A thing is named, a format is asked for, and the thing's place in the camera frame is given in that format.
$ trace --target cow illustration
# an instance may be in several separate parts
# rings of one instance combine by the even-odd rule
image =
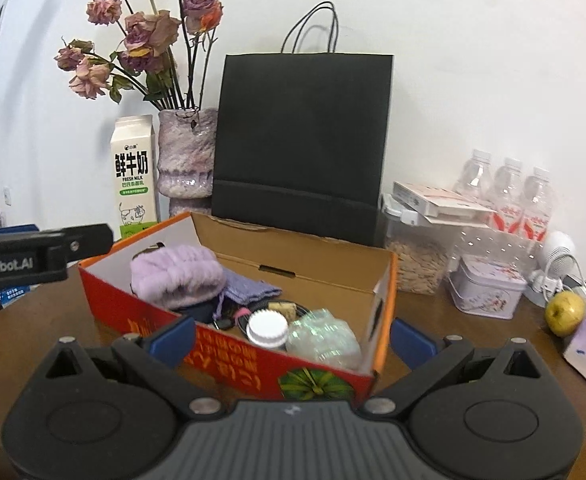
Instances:
[[[144,219],[144,207],[137,205],[131,209],[122,209],[120,202],[120,216],[122,216],[122,225],[141,224]]]

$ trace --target orange box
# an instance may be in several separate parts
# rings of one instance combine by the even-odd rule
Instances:
[[[363,356],[358,370],[331,368],[254,346],[236,328],[220,332],[198,323],[188,364],[262,399],[342,398],[359,404],[368,397],[387,355],[395,308],[395,254],[186,213],[117,242],[105,256],[80,263],[91,311],[121,333],[148,335],[175,319],[176,314],[131,294],[131,258],[157,242],[204,245],[225,267],[279,286],[281,299],[310,310],[327,308],[348,322]]]

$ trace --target bottle label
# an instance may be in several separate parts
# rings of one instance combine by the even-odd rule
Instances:
[[[541,242],[546,237],[550,216],[545,214],[524,215],[522,219],[522,237]]]
[[[496,231],[516,233],[522,218],[522,208],[518,205],[508,204],[502,207],[494,206],[494,209],[495,213],[490,218],[490,226]]]

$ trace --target dried rose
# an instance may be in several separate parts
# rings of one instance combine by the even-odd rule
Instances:
[[[58,51],[58,55],[53,59],[58,62],[58,68],[61,68],[65,72],[71,72],[75,70],[80,64],[81,60],[84,59],[82,50],[73,46],[65,46]]]
[[[129,53],[144,49],[144,52],[140,53],[140,56],[148,54],[151,49],[145,47],[145,45],[155,29],[155,25],[147,20],[144,12],[136,12],[127,16],[124,20],[124,25],[127,31],[127,37],[124,38],[124,46]]]
[[[220,0],[183,0],[186,30],[197,35],[217,27],[222,18],[222,8]]]
[[[151,17],[151,21],[155,22],[155,28],[148,44],[153,47],[153,55],[159,56],[177,41],[180,20],[172,18],[168,10],[160,10],[157,15]]]
[[[92,65],[88,56],[78,65],[76,76],[69,81],[69,88],[87,99],[95,99],[98,94],[104,95],[102,88],[109,88],[106,80],[111,75],[108,64]]]
[[[145,56],[129,56],[129,53],[119,52],[118,60],[122,65],[122,68],[131,72],[150,72],[157,74],[164,70],[164,60],[162,56],[153,56],[151,52]]]
[[[122,3],[119,0],[93,0],[87,4],[86,13],[91,23],[109,25],[122,15]]]
[[[171,18],[168,10],[157,14],[136,12],[126,17],[127,37],[124,39],[129,56],[160,56],[178,37],[180,20]]]

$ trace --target purple knit hat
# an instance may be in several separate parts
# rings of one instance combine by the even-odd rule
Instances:
[[[222,265],[202,246],[163,247],[131,260],[131,290],[167,309],[215,298],[226,285]]]

